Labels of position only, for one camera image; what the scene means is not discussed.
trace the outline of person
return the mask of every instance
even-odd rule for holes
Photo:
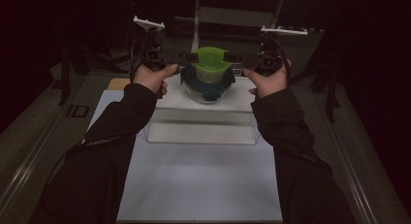
[[[110,103],[85,134],[86,142],[138,133],[156,107],[155,93],[167,94],[164,79],[177,65],[152,72],[140,66],[120,102]],[[314,136],[287,87],[284,66],[269,77],[243,73],[254,82],[251,104],[263,138],[273,146],[284,223],[356,223],[330,166],[313,149]],[[30,222],[115,223],[134,138],[108,142],[70,154],[41,195]]]

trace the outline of floor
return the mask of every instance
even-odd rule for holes
[[[303,71],[320,38],[321,33],[314,32],[308,37],[280,37],[293,61],[293,75]],[[188,48],[190,43],[190,39],[169,39],[165,45]],[[248,45],[201,40],[201,46],[237,51]],[[27,222],[52,166],[66,149],[81,140],[103,90],[112,78],[127,77],[90,65],[92,71],[87,76],[72,72],[71,96],[65,105],[58,106],[60,90],[50,87],[0,136],[0,223]],[[128,69],[127,63],[118,66]],[[59,65],[51,70],[58,77]],[[309,87],[312,80],[301,80],[292,89],[316,136],[315,148],[331,164],[358,223],[411,223],[344,87],[337,86],[338,108],[334,109],[335,123],[330,123],[324,109],[327,94],[313,93]],[[76,117],[71,106],[88,107],[88,114]]]

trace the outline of black jacket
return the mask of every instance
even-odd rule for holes
[[[330,167],[290,89],[251,104],[263,138],[273,145],[284,223],[355,223]],[[128,84],[85,135],[87,143],[138,133],[152,117],[155,95]],[[115,223],[135,138],[85,147],[70,154],[36,206],[30,223]]]

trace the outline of transparent container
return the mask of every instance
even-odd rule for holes
[[[214,47],[198,48],[199,63],[193,63],[197,79],[204,83],[218,83],[233,64],[223,61],[224,49]]]
[[[203,103],[203,104],[213,104],[213,103],[216,103],[216,102],[220,101],[221,99],[224,98],[224,96],[227,93],[227,90],[230,88],[230,87],[228,87],[226,90],[222,91],[219,94],[220,96],[218,98],[208,100],[208,99],[205,98],[205,95],[203,93],[194,90],[193,88],[188,86],[187,83],[184,83],[184,84],[185,84],[185,87],[186,87],[187,94],[190,96],[190,98],[197,101],[197,102],[199,102],[199,103]]]

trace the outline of cable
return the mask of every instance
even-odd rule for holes
[[[285,54],[284,48],[277,42],[277,40],[273,39],[272,37],[267,37],[267,40],[274,42],[278,49],[280,50],[281,57],[283,58],[283,63],[285,66],[286,76],[287,76],[287,86],[290,84],[291,79],[291,66],[288,63],[287,55]]]
[[[130,50],[130,82],[133,82],[134,80],[134,73],[135,73],[135,69],[134,69],[134,65],[136,64],[136,61],[134,59],[134,50],[135,50],[135,46],[136,43],[138,41],[141,40],[141,37],[137,37],[133,40],[133,44],[131,45],[131,50]],[[141,63],[141,57],[138,57],[138,61],[139,64]]]
[[[286,148],[278,147],[277,150],[279,152],[282,152],[284,154],[288,154],[290,156],[294,156],[294,157],[299,158],[301,160],[304,160],[306,162],[316,164],[316,165],[326,169],[331,175],[333,174],[332,168],[330,167],[330,165],[328,165],[322,159],[317,159],[317,158],[315,158],[313,156],[310,156],[308,154],[304,154],[304,153],[301,153],[301,152],[298,152],[298,151],[295,151],[295,150],[286,149]]]
[[[52,167],[51,172],[49,173],[49,175],[47,177],[45,186],[43,187],[42,194],[44,194],[47,186],[49,185],[52,177],[54,176],[54,173],[55,173],[58,165],[60,165],[60,163],[63,161],[63,159],[66,159],[68,156],[74,155],[74,154],[79,153],[79,152],[81,152],[83,150],[86,150],[86,149],[95,148],[97,146],[101,146],[102,144],[112,144],[112,143],[116,143],[116,142],[120,142],[120,141],[129,140],[129,139],[134,138],[136,136],[137,136],[137,133],[127,133],[127,134],[108,137],[108,138],[101,139],[101,140],[96,140],[96,141],[93,141],[93,142],[90,142],[90,143],[79,141],[78,143],[74,144],[68,150],[66,150],[66,152],[64,152],[63,155],[60,156],[60,158],[57,160],[57,162]]]

